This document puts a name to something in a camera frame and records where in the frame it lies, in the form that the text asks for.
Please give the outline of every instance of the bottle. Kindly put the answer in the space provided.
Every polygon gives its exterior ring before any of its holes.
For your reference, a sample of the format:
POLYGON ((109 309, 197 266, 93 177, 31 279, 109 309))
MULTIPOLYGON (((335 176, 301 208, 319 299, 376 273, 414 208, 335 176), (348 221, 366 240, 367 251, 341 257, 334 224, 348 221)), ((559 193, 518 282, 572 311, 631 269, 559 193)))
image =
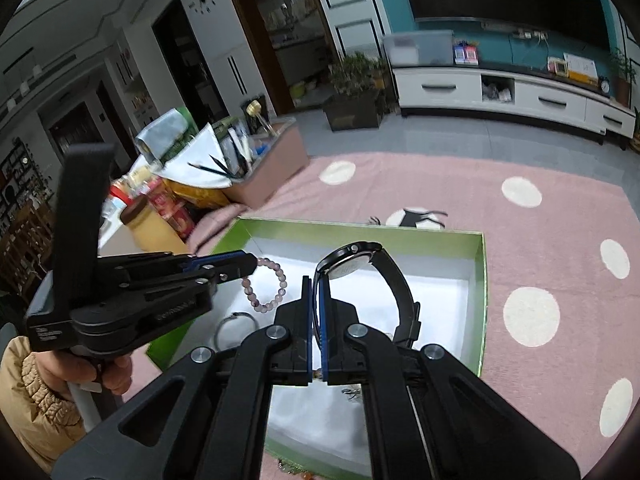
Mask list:
POLYGON ((187 245, 149 205, 146 195, 137 197, 127 205, 120 213, 120 221, 129 228, 138 247, 147 253, 189 253, 187 245))

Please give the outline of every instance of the pink beaded bracelet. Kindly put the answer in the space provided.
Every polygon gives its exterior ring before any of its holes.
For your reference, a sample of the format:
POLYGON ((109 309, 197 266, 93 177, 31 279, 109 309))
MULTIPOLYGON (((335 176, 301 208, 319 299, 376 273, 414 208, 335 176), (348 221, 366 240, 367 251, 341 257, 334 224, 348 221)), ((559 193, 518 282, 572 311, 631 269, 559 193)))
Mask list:
POLYGON ((285 290, 287 288, 287 277, 284 275, 284 271, 280 268, 280 265, 276 262, 272 262, 268 258, 258 258, 258 267, 269 267, 271 270, 275 271, 276 276, 280 280, 280 288, 278 290, 278 293, 276 294, 276 297, 267 303, 260 304, 260 301, 258 301, 258 298, 254 294, 254 290, 251 287, 251 280, 249 280, 249 278, 242 279, 244 293, 246 294, 246 298, 249 300, 249 303, 251 303, 251 306, 256 312, 265 314, 268 311, 273 310, 278 306, 279 303, 282 302, 283 296, 287 293, 287 291, 285 290))

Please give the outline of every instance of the white tv stand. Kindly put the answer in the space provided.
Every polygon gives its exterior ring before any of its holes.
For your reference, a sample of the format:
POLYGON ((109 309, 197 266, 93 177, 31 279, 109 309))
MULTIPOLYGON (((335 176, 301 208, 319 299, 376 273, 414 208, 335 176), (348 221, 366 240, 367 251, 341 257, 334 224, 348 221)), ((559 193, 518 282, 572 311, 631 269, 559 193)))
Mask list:
POLYGON ((469 66, 392 68, 401 113, 425 108, 498 112, 521 118, 551 121, 631 139, 636 117, 628 108, 597 92, 554 79, 469 66), (482 80, 505 80, 512 101, 482 99, 482 80))

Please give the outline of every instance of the puffer jacket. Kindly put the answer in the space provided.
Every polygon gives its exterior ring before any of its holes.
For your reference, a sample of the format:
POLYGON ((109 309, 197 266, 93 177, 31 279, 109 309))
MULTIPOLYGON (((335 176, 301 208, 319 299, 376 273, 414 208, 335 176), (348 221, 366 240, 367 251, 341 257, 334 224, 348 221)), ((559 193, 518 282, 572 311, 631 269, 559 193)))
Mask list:
POLYGON ((42 381, 25 337, 16 337, 4 351, 0 411, 24 449, 46 473, 84 436, 76 405, 59 399, 42 381))

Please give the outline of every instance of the metal bolt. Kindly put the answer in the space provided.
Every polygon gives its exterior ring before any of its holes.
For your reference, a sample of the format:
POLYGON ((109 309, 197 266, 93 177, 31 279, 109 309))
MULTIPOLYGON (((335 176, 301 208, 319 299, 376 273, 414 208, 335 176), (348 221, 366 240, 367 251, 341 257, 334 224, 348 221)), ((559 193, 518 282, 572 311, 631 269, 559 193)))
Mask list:
POLYGON ((367 335, 368 331, 369 329, 360 323, 354 323, 347 329, 347 332, 351 337, 364 337, 367 335))
POLYGON ((271 325, 267 329, 267 337, 270 339, 282 339, 287 335, 287 329, 281 325, 271 325))
POLYGON ((429 358, 437 361, 444 357, 444 348, 440 345, 430 344, 424 347, 424 354, 429 358))
POLYGON ((201 346, 196 348, 191 352, 191 360, 194 363, 206 363, 212 356, 211 350, 209 350, 206 346, 201 346))

